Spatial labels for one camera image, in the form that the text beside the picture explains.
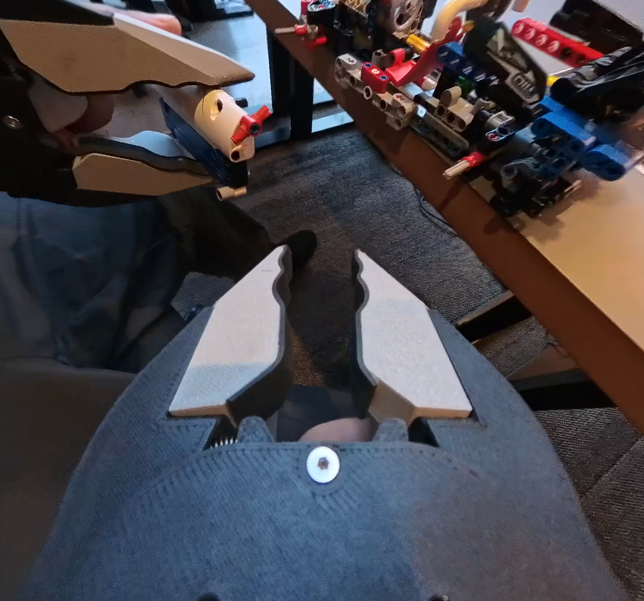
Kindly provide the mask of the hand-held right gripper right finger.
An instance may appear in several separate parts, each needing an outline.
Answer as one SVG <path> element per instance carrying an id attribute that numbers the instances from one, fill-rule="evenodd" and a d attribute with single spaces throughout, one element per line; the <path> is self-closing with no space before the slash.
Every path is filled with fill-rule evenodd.
<path id="1" fill-rule="evenodd" d="M 473 406 L 427 306 L 362 250 L 352 273 L 359 408 L 407 426 L 469 418 Z"/>

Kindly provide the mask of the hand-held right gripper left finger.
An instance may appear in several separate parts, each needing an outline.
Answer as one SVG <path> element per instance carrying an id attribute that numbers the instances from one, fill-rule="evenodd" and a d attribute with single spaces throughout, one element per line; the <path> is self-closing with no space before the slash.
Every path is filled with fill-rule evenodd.
<path id="1" fill-rule="evenodd" d="M 174 418 L 269 420 L 293 385 L 292 255 L 281 245 L 218 299 L 178 384 Z"/>

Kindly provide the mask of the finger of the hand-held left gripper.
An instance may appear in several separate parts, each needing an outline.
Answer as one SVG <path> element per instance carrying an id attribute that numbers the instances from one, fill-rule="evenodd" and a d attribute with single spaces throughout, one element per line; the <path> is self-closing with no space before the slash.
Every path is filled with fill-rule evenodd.
<path id="1" fill-rule="evenodd" d="M 126 90 L 134 83 L 225 87 L 254 78 L 228 56 L 122 13 L 111 25 L 6 19 L 18 60 L 66 93 Z"/>
<path id="2" fill-rule="evenodd" d="M 213 185 L 213 177 L 170 135 L 145 130 L 128 138 L 77 139 L 72 172 L 83 190 L 159 196 Z"/>

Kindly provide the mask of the white and blue toy panel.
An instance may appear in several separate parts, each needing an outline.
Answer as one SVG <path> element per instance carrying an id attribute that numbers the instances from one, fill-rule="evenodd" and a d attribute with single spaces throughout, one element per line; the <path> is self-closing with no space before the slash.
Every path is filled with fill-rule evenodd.
<path id="1" fill-rule="evenodd" d="M 261 106 L 249 114 L 221 89 L 198 85 L 159 87 L 165 124 L 181 147 L 218 183 L 220 201 L 246 195 L 248 162 L 255 139 L 271 112 Z"/>

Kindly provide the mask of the toy brick car model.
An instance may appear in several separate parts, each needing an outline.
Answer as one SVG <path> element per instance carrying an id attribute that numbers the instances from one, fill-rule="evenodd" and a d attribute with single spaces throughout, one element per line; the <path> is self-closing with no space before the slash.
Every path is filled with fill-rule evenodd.
<path id="1" fill-rule="evenodd" d="M 643 169 L 643 30 L 597 0 L 565 0 L 547 24 L 502 15 L 530 0 L 302 0 L 275 29 L 328 46 L 337 84 L 395 130 L 416 130 L 483 177 L 490 205 L 539 216 L 581 185 Z"/>

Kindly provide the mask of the black desk leg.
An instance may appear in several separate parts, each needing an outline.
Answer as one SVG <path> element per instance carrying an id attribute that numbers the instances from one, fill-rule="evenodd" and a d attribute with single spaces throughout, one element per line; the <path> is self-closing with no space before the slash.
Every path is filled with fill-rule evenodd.
<path id="1" fill-rule="evenodd" d="M 265 148 L 353 125 L 329 95 L 314 99 L 314 78 L 267 28 L 272 114 L 257 140 Z"/>

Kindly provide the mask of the person's left hand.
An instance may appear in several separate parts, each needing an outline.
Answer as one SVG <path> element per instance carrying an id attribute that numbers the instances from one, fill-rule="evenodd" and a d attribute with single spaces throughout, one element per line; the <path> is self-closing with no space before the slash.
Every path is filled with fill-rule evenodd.
<path id="1" fill-rule="evenodd" d="M 136 10 L 121 10 L 119 13 L 171 34 L 181 35 L 181 25 L 173 15 Z M 57 105 L 57 110 L 60 111 L 58 116 L 51 112 L 46 114 L 53 120 L 53 126 L 47 130 L 58 141 L 60 150 L 70 153 L 76 148 L 80 135 L 101 130 L 111 121 L 115 98 L 107 93 L 84 96 L 79 100 L 65 97 Z"/>

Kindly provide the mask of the person's black shoe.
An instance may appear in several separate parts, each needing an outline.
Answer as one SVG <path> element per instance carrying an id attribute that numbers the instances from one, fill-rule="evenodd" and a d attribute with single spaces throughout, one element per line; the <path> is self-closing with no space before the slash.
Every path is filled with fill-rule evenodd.
<path id="1" fill-rule="evenodd" d="M 313 258 L 318 247 L 318 238 L 311 230 L 300 230 L 289 235 L 285 244 L 291 252 L 292 272 L 296 274 Z"/>

